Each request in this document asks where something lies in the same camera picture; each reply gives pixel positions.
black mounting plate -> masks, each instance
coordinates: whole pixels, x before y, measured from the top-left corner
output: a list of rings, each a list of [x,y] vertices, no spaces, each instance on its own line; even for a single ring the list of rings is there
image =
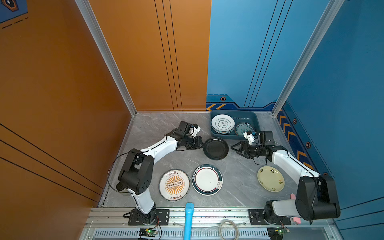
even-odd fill
[[[270,225],[265,222],[264,220],[264,209],[248,209],[248,214],[249,214],[249,220],[251,222],[251,225],[269,225],[269,226],[280,226],[279,223]],[[291,220],[289,217],[283,217],[283,224],[284,225],[291,225]]]
[[[156,226],[157,224],[157,217],[159,217],[159,224],[160,225],[168,225],[169,221],[169,209],[156,209],[155,214],[155,221],[153,221],[151,224],[144,224],[139,218],[139,215],[137,213],[136,209],[133,209],[131,211],[131,215],[129,216],[128,225],[130,226]]]

pink object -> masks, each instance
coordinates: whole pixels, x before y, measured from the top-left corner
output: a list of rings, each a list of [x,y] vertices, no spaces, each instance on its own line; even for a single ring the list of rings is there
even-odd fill
[[[291,199],[296,199],[296,195],[291,193]],[[293,221],[296,223],[301,223],[301,218],[300,217],[293,217]]]

black plate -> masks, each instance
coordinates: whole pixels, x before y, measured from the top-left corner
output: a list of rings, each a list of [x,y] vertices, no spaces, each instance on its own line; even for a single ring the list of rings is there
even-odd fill
[[[211,137],[204,143],[204,154],[212,160],[221,160],[228,154],[227,142],[219,137]]]

table surface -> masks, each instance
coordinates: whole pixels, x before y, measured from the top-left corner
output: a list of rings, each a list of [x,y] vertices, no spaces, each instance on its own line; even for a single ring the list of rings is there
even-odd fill
[[[256,112],[261,131],[272,131],[277,145],[291,148],[280,128],[276,118],[271,113]],[[180,121],[197,124],[201,127],[198,133],[205,141],[210,138],[209,113],[138,113],[134,119],[130,134],[121,153],[132,148],[143,149],[160,141],[164,134],[179,126]],[[239,140],[226,140],[228,145],[234,145]],[[112,186],[118,183],[117,177],[125,158],[118,160],[115,172],[110,179]],[[265,164],[265,157],[255,158],[258,164]],[[217,167],[223,176],[223,186],[215,195],[199,194],[190,185],[187,195],[178,201],[167,201],[159,192],[159,181],[164,173],[171,169],[184,171],[191,179],[193,171],[200,165],[211,164]],[[256,165],[252,159],[246,159],[229,149],[226,158],[214,161],[207,158],[203,149],[193,151],[174,151],[164,156],[153,169],[152,182],[149,186],[153,201],[157,207],[184,207],[192,202],[195,207],[264,207],[268,200],[289,199],[290,194],[297,192],[297,185],[291,177],[275,164],[268,161],[268,166],[275,167],[282,173],[285,186],[280,192],[269,192],[257,180],[257,171],[262,167]],[[103,207],[134,207],[135,202],[129,195],[123,195],[108,189]]]

blue wall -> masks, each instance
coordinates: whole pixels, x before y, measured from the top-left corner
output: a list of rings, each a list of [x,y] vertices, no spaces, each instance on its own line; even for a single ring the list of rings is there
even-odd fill
[[[383,9],[346,0],[288,98],[335,178],[345,239],[384,228]]]
[[[276,101],[328,2],[212,0],[207,95],[241,108]]]

